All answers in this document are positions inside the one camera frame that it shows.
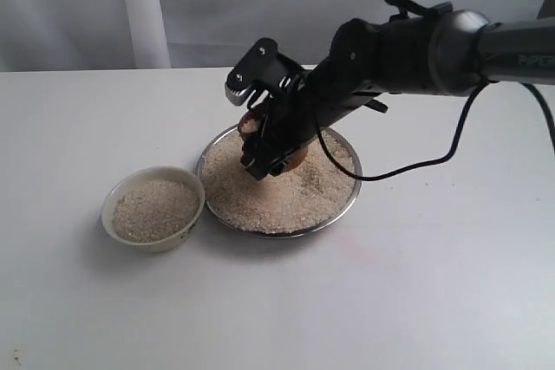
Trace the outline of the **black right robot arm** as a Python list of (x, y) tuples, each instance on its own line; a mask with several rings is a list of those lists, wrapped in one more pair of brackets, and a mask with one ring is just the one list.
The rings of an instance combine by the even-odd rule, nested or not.
[(328, 55), (306, 69), (258, 40), (226, 80), (228, 99), (258, 108), (261, 122), (241, 161), (254, 178), (284, 172), (290, 157), (357, 110), (383, 111), (380, 94), (451, 95), (472, 100), (499, 81), (554, 81), (554, 21), (491, 23), (458, 10), (371, 24), (353, 19)]

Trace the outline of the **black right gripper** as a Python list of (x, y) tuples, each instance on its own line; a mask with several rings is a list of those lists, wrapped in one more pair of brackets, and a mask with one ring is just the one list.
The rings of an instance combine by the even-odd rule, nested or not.
[(338, 73), (330, 67), (303, 72), (285, 97), (268, 93), (262, 103), (273, 133), (288, 146), (301, 146), (338, 121)]

